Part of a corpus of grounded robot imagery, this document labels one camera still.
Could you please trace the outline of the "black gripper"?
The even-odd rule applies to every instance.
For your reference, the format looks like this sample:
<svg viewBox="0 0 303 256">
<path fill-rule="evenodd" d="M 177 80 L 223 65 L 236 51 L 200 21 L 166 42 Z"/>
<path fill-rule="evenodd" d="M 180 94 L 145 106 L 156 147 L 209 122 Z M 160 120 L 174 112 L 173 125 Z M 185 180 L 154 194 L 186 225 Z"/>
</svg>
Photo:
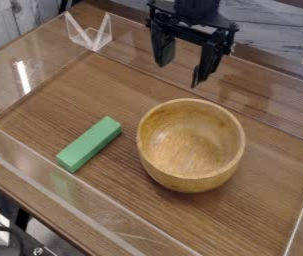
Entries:
<svg viewBox="0 0 303 256">
<path fill-rule="evenodd" d="M 148 0 L 146 27 L 150 32 L 153 59 L 164 67 L 174 56 L 174 38 L 200 45 L 198 65 L 193 68 L 194 88 L 215 72 L 221 53 L 232 51 L 239 26 L 219 12 L 220 0 Z"/>
</svg>

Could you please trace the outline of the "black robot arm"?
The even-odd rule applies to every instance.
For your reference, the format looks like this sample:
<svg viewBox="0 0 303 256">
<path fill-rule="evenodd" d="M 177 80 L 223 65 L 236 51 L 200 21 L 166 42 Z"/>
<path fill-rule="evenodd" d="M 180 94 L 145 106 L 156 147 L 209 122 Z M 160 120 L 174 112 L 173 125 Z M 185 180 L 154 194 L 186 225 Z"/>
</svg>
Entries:
<svg viewBox="0 0 303 256">
<path fill-rule="evenodd" d="M 176 39 L 201 47 L 193 68 L 194 88 L 216 71 L 224 55 L 233 48 L 239 25 L 219 13 L 220 0 L 148 0 L 145 27 L 150 33 L 153 60 L 158 67 L 174 57 Z"/>
</svg>

